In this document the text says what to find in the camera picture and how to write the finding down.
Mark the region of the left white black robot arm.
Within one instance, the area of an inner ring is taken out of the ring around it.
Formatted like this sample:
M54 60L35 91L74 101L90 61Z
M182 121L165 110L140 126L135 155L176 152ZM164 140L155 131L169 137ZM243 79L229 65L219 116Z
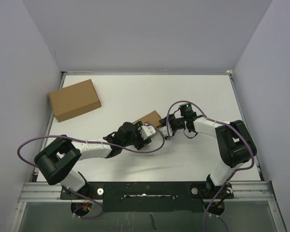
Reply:
M76 198L82 199L88 194L88 182L80 172L73 170L79 160L113 158L128 146L139 151L151 143L150 137L155 133L153 126L139 121L136 124L125 122L116 132L93 144L60 137L42 150L34 163L49 185L60 183L70 188Z

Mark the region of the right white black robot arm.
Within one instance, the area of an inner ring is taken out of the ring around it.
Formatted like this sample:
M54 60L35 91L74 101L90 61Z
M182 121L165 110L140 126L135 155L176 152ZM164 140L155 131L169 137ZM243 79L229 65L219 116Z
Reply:
M222 193L223 187L239 171L251 169L255 164L256 146L241 120L222 122L208 118L204 112L198 115L193 111L194 104L181 101L178 107L180 117L167 112L160 120L162 128L169 139L178 130L209 135L217 140L221 161L217 168L206 179L205 192L214 198Z

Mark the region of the closed brown cardboard box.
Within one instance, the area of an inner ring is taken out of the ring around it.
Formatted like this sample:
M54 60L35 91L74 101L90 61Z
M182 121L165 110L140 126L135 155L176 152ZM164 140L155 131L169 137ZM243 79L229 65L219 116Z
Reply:
M90 79L52 91L48 97L58 122L75 118L102 106Z

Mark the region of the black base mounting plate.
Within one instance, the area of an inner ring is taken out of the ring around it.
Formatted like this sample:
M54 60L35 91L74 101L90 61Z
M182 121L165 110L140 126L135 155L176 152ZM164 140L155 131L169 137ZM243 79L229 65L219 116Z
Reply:
M106 213L202 213L209 207L210 211L222 214L224 201L234 198L231 184L227 184L223 190L207 192L205 181L89 182L80 194L100 201Z

